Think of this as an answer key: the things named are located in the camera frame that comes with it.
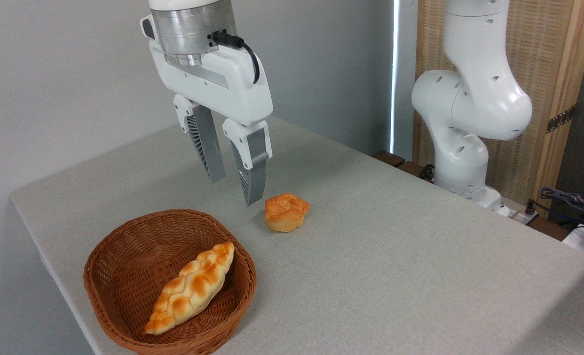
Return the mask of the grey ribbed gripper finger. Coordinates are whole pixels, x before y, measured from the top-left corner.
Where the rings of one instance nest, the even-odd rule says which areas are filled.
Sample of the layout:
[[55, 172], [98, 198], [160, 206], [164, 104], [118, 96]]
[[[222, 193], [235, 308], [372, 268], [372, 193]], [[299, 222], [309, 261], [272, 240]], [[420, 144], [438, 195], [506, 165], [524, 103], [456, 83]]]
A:
[[173, 105], [180, 126], [191, 138], [211, 182], [226, 177], [211, 110], [179, 94], [175, 95]]
[[272, 157], [267, 122], [246, 127], [228, 118], [222, 128], [231, 141], [246, 205], [254, 204], [263, 196], [267, 159]]

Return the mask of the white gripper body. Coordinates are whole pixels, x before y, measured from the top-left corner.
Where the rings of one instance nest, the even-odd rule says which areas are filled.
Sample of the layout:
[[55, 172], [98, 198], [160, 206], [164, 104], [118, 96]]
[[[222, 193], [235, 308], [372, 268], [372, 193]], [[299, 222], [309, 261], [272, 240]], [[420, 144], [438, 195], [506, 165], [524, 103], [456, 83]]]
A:
[[246, 49], [220, 46], [202, 54], [202, 65], [182, 65], [166, 54], [158, 40], [149, 40], [150, 51], [164, 85], [197, 104], [227, 118], [252, 126], [272, 114], [269, 83], [261, 60]]

